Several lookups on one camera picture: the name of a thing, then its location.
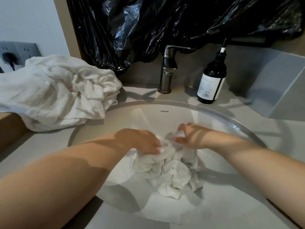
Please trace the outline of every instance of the bottle label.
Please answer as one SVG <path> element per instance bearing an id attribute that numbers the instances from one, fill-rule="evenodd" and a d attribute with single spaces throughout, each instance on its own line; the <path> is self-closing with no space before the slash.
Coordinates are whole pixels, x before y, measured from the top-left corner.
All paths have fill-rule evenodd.
<path id="1" fill-rule="evenodd" d="M 205 100 L 216 100 L 225 78 L 202 75 L 197 95 Z"/>

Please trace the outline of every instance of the white towel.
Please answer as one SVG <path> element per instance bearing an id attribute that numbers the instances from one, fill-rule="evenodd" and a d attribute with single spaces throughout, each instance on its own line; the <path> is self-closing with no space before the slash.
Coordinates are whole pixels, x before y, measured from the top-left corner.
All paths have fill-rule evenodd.
<path id="1" fill-rule="evenodd" d="M 33 57 L 0 74 L 0 112 L 19 114 L 28 129 L 48 131 L 104 119 L 122 83 L 111 70 L 68 56 Z"/>
<path id="2" fill-rule="evenodd" d="M 179 199 L 181 191 L 188 188 L 196 191 L 202 187 L 197 171 L 203 170 L 199 164 L 197 150 L 189 150 L 172 141 L 174 136 L 184 136 L 181 132 L 159 138 L 162 147 L 158 155 L 136 155 L 133 169 L 162 196 Z"/>

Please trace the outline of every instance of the stainless steel faucet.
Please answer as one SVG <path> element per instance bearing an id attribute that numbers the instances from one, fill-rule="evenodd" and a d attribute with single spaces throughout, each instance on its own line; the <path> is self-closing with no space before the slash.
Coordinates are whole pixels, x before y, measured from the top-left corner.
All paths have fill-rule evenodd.
<path id="1" fill-rule="evenodd" d="M 165 47 L 163 53 L 163 63 L 161 68 L 161 79 L 160 79 L 160 87 L 158 88 L 158 92 L 162 94 L 169 94 L 171 92 L 170 83 L 171 77 L 175 70 L 177 70 L 177 63 L 175 61 L 175 55 L 177 49 L 187 49 L 194 50 L 194 48 L 190 47 L 180 47 L 180 46 L 172 46 L 167 45 Z"/>

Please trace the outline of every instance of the hand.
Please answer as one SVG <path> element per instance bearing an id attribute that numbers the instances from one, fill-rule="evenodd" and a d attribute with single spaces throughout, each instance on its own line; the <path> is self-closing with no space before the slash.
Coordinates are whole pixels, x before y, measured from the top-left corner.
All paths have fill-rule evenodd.
<path id="1" fill-rule="evenodd" d="M 137 149 L 141 154 L 159 154 L 157 147 L 161 147 L 160 141 L 156 136 L 147 130 L 122 129 L 115 134 L 130 148 Z"/>
<path id="2" fill-rule="evenodd" d="M 208 147 L 207 135 L 216 132 L 212 129 L 194 125 L 193 123 L 180 124 L 178 130 L 182 130 L 185 137 L 175 137 L 173 140 L 190 149 L 204 149 Z"/>

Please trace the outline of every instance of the gray countertop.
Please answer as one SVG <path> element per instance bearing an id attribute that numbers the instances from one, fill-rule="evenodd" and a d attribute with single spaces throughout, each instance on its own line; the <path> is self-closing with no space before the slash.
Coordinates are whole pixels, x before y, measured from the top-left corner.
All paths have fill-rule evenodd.
<path id="1" fill-rule="evenodd" d="M 162 95 L 157 92 L 156 86 L 125 84 L 118 97 L 119 103 L 135 100 L 147 102 L 171 100 L 204 106 L 238 121 L 255 133 L 268 148 L 305 162 L 303 150 L 305 122 L 264 118 L 247 107 L 249 103 L 233 95 L 225 85 L 215 103 L 204 105 L 197 100 L 196 91 L 190 87 L 172 84 L 172 93 Z M 46 133 L 27 133 L 1 155 L 0 178 L 43 156 L 67 147 L 73 130 L 74 127 Z M 192 225 L 156 222 L 119 211 L 106 203 L 99 203 L 99 200 L 96 201 L 97 203 L 91 203 L 93 207 L 87 207 L 87 211 L 91 213 L 87 214 L 85 225 L 77 228 L 297 228 L 264 199 L 260 200 L 259 207 L 245 217 L 215 222 L 213 225 L 203 225 L 204 222 L 200 221 Z"/>

